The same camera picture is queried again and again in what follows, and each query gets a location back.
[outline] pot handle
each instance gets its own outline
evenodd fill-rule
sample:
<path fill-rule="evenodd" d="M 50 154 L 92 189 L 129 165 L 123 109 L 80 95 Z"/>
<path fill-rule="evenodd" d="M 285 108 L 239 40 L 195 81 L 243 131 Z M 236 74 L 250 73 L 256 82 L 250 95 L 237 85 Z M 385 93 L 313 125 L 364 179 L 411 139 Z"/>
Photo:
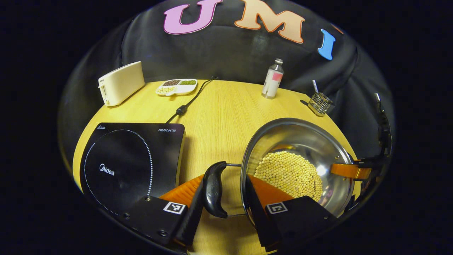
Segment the pot handle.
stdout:
<path fill-rule="evenodd" d="M 227 166 L 240 167 L 241 165 L 227 164 L 225 161 L 217 162 L 206 170 L 202 181 L 204 208 L 211 215 L 224 219 L 228 217 L 228 214 L 220 204 L 220 199 L 222 198 L 220 175 Z"/>

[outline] stainless steel pot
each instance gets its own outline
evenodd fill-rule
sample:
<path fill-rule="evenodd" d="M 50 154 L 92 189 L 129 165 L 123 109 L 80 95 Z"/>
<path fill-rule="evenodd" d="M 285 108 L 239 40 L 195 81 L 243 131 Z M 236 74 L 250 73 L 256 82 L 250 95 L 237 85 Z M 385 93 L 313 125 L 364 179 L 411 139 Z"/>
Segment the stainless steel pot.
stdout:
<path fill-rule="evenodd" d="M 330 166 L 333 163 L 352 164 L 351 156 L 328 132 L 313 123 L 295 118 L 276 119 L 258 129 L 246 148 L 242 164 L 218 162 L 209 167 L 203 177 L 206 210 L 217 217 L 228 216 L 220 205 L 220 175 L 226 166 L 241 167 L 242 204 L 245 214 L 255 225 L 247 200 L 246 176 L 255 173 L 256 167 L 267 153 L 279 151 L 301 155 L 316 167 L 323 181 L 323 192 L 318 203 L 339 217 L 351 199 L 354 181 L 352 178 L 330 174 Z"/>

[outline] midea logo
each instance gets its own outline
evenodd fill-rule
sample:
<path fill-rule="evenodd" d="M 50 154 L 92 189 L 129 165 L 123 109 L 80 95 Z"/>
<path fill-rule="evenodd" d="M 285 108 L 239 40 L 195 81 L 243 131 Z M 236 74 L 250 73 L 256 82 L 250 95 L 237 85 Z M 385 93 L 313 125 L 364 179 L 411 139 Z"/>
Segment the midea logo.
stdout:
<path fill-rule="evenodd" d="M 107 168 L 104 164 L 101 164 L 101 165 L 99 166 L 99 170 L 100 170 L 101 172 L 106 172 L 106 173 L 108 173 L 108 174 L 111 174 L 112 176 L 115 175 L 115 172 L 111 171 L 110 168 Z"/>

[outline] letter u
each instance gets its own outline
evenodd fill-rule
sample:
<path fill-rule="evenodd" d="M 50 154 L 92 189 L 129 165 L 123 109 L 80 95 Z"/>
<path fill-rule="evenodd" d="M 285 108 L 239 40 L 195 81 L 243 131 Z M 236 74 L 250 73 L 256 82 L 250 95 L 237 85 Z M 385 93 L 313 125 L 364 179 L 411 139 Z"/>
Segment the letter u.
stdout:
<path fill-rule="evenodd" d="M 198 30 L 202 30 L 211 23 L 214 17 L 216 5 L 222 1 L 223 0 L 199 1 L 197 4 L 201 5 L 200 17 L 196 22 L 191 24 L 181 23 L 183 11 L 184 9 L 189 7 L 189 5 L 180 5 L 169 9 L 168 11 L 164 12 L 165 14 L 164 31 L 169 34 L 188 34 Z"/>

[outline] induction cooktop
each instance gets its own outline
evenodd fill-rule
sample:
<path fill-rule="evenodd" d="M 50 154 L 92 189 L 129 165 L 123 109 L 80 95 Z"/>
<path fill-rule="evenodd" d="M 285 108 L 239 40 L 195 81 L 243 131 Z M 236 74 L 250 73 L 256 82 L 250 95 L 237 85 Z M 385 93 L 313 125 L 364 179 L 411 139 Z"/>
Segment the induction cooktop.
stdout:
<path fill-rule="evenodd" d="M 82 155 L 83 192 L 114 215 L 165 194 L 178 185 L 184 137 L 182 124 L 100 123 Z"/>

